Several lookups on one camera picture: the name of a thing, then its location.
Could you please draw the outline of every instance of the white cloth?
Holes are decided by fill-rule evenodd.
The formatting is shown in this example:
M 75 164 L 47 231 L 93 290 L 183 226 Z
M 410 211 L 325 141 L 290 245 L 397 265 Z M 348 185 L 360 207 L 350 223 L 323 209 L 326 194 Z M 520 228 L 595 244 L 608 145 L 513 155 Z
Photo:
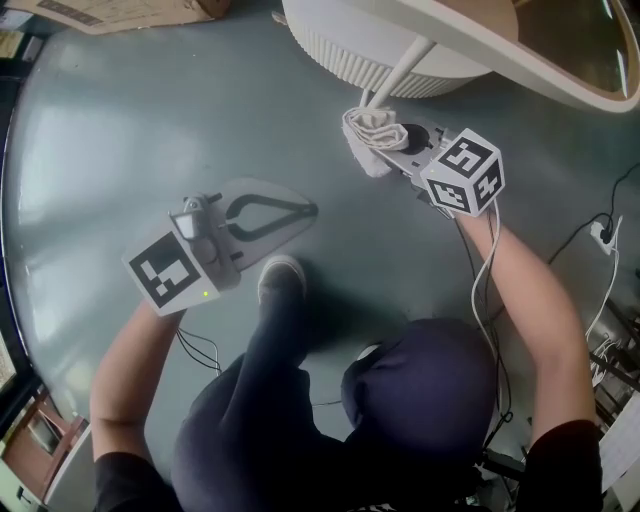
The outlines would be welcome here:
M 342 116 L 342 132 L 353 156 L 372 178 L 384 176 L 391 168 L 371 149 L 400 150 L 409 145 L 407 130 L 396 123 L 393 110 L 366 107 L 347 110 Z

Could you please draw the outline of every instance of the person's arm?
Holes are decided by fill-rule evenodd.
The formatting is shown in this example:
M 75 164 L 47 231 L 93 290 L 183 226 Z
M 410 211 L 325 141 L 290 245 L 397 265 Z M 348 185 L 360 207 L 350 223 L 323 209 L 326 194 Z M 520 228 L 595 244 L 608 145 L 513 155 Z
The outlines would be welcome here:
M 120 331 L 93 380 L 93 458 L 123 452 L 151 463 L 144 425 L 184 312 L 158 317 L 143 301 Z
M 487 215 L 457 218 L 486 259 L 492 246 Z M 576 308 L 548 265 L 504 225 L 492 276 L 536 369 L 532 443 L 564 423 L 595 421 L 589 354 Z

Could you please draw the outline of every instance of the sneaker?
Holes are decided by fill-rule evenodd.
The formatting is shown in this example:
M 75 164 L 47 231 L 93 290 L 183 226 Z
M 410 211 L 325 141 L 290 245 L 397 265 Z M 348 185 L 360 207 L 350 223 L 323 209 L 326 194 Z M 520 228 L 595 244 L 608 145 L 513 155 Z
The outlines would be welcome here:
M 272 256 L 265 263 L 258 280 L 258 303 L 264 303 L 271 292 L 283 289 L 302 293 L 302 297 L 306 297 L 304 270 L 291 256 Z

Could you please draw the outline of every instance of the white pole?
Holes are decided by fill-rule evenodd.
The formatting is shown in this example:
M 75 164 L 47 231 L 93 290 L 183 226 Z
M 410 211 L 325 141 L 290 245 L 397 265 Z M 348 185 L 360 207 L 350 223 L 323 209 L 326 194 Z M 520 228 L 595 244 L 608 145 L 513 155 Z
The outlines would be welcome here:
M 386 101 L 396 86 L 407 76 L 411 70 L 416 67 L 416 64 L 420 62 L 424 56 L 429 53 L 436 46 L 435 41 L 430 41 L 426 37 L 417 36 L 411 46 L 407 49 L 400 60 L 393 68 L 387 79 L 382 83 L 378 92 L 373 97 L 369 105 L 369 108 L 378 108 L 382 103 Z

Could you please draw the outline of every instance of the gray floor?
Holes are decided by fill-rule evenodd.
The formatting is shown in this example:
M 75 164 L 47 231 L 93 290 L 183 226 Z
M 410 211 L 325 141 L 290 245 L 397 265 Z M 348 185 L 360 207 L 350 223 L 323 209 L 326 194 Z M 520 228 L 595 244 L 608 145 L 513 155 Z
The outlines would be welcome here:
M 399 176 L 367 178 L 345 144 L 340 116 L 359 95 L 309 59 L 266 6 L 238 3 L 216 23 L 51 39 L 14 121 L 3 223 L 28 350 L 63 408 L 88 414 L 97 365 L 140 300 L 120 262 L 129 241 L 183 195 L 236 176 L 285 185 L 320 207 L 315 226 L 285 248 L 309 262 L 325 296 L 341 298 L 325 300 L 340 324 L 334 343 L 305 363 L 314 403 L 338 399 L 354 356 L 403 319 L 472 320 L 470 271 L 453 225 Z M 580 112 L 496 75 L 392 104 L 502 148 L 503 218 L 543 256 L 607 208 L 615 177 L 640 159 L 638 112 Z M 638 291 L 638 178 L 617 202 L 625 221 L 613 295 L 623 304 Z M 555 268 L 589 319 L 610 262 L 581 235 Z M 258 273 L 249 269 L 237 289 L 185 318 L 186 329 L 218 343 L 223 367 L 255 327 Z M 500 328 L 517 416 L 495 445 L 518 453 L 529 435 L 531 366 L 509 323 Z M 172 348 L 147 429 L 164 474 L 180 422 L 211 377 Z M 339 405 L 315 412 L 323 431 L 349 432 Z

